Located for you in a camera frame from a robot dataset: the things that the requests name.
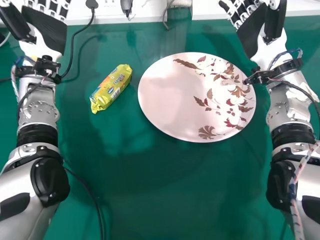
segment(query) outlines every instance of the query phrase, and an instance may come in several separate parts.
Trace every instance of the power cord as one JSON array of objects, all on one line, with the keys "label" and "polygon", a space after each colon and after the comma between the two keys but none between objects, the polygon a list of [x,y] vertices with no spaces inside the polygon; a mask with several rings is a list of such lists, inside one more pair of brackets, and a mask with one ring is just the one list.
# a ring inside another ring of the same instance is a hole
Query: power cord
[{"label": "power cord", "polygon": [[90,9],[91,9],[92,15],[91,15],[91,19],[90,19],[89,23],[88,23],[86,26],[84,26],[83,28],[81,28],[79,31],[76,31],[76,32],[72,35],[72,37],[71,37],[70,60],[69,60],[68,67],[66,68],[65,72],[61,75],[61,78],[62,78],[62,79],[69,73],[69,71],[70,71],[70,69],[71,69],[71,66],[72,66],[72,62],[73,62],[73,59],[74,59],[75,36],[76,36],[77,34],[83,32],[84,30],[86,30],[86,29],[92,24],[92,22],[94,21],[94,18],[95,18],[95,7],[92,6],[92,7],[90,7]]},{"label": "power cord", "polygon": [[5,43],[8,41],[8,39],[11,36],[11,32],[8,33],[8,35],[5,37],[5,39],[0,43],[0,48],[5,45]]},{"label": "power cord", "polygon": [[[71,68],[71,66],[72,66],[72,62],[73,62],[73,59],[74,59],[74,41],[75,41],[75,36],[76,36],[77,34],[81,33],[82,31],[86,30],[86,29],[92,24],[92,22],[93,22],[93,20],[94,20],[94,17],[95,17],[95,8],[97,8],[98,6],[96,6],[96,5],[93,6],[95,0],[87,0],[87,2],[89,2],[89,3],[91,4],[91,7],[90,7],[91,13],[92,13],[91,19],[90,19],[89,23],[88,23],[85,27],[81,28],[79,31],[75,32],[75,33],[72,35],[72,37],[71,37],[71,51],[70,51],[69,64],[68,64],[68,67],[67,67],[66,71],[65,71],[64,74],[61,76],[61,78],[65,77],[65,76],[68,74],[68,72],[69,72],[69,70],[70,70],[70,68]],[[27,97],[29,97],[30,94],[31,94],[32,92],[34,92],[34,91],[35,91],[38,87],[40,87],[40,86],[41,86],[41,82],[40,82],[40,83],[37,83],[36,85],[34,85],[34,87],[31,88],[29,91],[27,91],[27,92],[25,93],[25,95],[21,98],[21,100],[19,101],[19,103],[18,103],[18,108],[17,108],[17,114],[16,114],[17,122],[19,122],[20,109],[21,109],[21,107],[22,107],[22,105],[23,105],[24,100],[25,100]]]},{"label": "power cord", "polygon": [[86,184],[86,182],[84,180],[82,180],[77,174],[75,174],[73,171],[71,171],[70,169],[63,167],[68,173],[70,173],[72,176],[74,176],[75,179],[77,179],[85,188],[85,190],[88,192],[88,194],[90,195],[90,197],[92,198],[92,201],[94,203],[94,207],[96,209],[96,213],[98,215],[98,220],[99,220],[99,228],[100,228],[100,239],[104,240],[104,225],[103,225],[103,218],[102,218],[102,214],[98,205],[98,202],[95,198],[95,195],[93,194],[92,190],[90,189],[90,187]]}]

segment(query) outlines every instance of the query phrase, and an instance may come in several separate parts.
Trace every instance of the green table surface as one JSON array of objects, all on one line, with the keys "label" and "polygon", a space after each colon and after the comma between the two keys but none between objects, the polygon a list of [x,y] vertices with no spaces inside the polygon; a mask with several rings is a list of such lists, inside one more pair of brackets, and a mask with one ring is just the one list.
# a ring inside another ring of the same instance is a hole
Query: green table surface
[{"label": "green table surface", "polygon": [[[57,87],[59,147],[70,167],[92,188],[103,208],[111,240],[277,240],[284,218],[265,198],[272,143],[265,118],[270,100],[255,86],[256,111],[239,134],[207,144],[172,138],[142,113],[137,97],[144,71],[180,52],[222,57],[247,75],[255,65],[226,20],[191,21],[176,11],[162,23],[93,25],[75,40],[74,62]],[[320,93],[320,17],[289,17],[287,48],[304,50],[303,73]],[[70,55],[68,28],[62,71]],[[0,48],[0,78],[22,51],[11,38]],[[131,84],[105,111],[91,113],[89,96],[119,64],[133,68]],[[0,165],[16,144],[17,103],[10,82],[0,84]],[[311,107],[314,130],[319,131]],[[45,240],[98,240],[93,202],[69,176],[71,192],[52,220]],[[289,229],[285,240],[293,239]]]}]

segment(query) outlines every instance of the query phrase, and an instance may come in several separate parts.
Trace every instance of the ceramic plate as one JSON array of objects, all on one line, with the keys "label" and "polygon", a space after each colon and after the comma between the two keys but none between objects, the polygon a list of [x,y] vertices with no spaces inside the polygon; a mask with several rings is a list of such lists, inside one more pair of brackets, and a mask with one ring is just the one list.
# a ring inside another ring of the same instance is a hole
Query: ceramic plate
[{"label": "ceramic plate", "polygon": [[217,142],[252,119],[256,94],[246,75],[214,55],[184,52],[162,58],[143,74],[138,100],[162,132],[189,142]]}]

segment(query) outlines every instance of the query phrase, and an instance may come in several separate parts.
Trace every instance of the robot forearm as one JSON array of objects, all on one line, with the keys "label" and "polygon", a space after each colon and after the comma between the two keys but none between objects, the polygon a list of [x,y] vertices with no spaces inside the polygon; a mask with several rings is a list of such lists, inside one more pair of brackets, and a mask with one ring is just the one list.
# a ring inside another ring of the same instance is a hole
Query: robot forearm
[{"label": "robot forearm", "polygon": [[21,105],[17,145],[0,175],[3,240],[42,240],[59,203],[70,191],[58,149],[56,84],[46,74],[20,79],[19,101],[40,86]]}]

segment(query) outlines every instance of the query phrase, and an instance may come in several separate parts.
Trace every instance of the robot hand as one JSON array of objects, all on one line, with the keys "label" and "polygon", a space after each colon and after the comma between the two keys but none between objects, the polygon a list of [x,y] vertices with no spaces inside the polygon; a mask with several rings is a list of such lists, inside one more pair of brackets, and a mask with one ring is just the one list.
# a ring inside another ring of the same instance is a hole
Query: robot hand
[{"label": "robot hand", "polygon": [[[287,0],[271,0],[268,6],[261,0],[228,0],[227,3],[219,1],[236,28],[246,55],[261,70],[267,70],[279,53],[287,51],[283,28]],[[273,66],[291,59],[290,54],[284,54]]]},{"label": "robot hand", "polygon": [[24,66],[11,71],[14,88],[20,78],[18,129],[16,148],[0,173],[1,240],[42,240],[70,192],[56,124],[57,60],[65,50],[70,0],[25,2],[20,13],[9,0],[0,0],[0,17],[26,55]]},{"label": "robot hand", "polygon": [[[64,54],[71,0],[25,0],[21,13],[10,0],[0,0],[0,17],[19,41],[25,55],[34,61],[50,56],[53,62]],[[31,65],[25,60],[24,65]]]},{"label": "robot hand", "polygon": [[281,210],[296,240],[319,239],[320,144],[309,112],[311,101],[317,107],[319,99],[299,71],[302,50],[297,49],[294,59],[290,54],[294,51],[285,46],[287,0],[270,0],[268,7],[259,0],[227,3],[231,7],[223,1],[219,5],[229,15],[246,55],[259,66],[244,83],[264,84],[270,95],[266,122],[273,151],[266,198]]}]

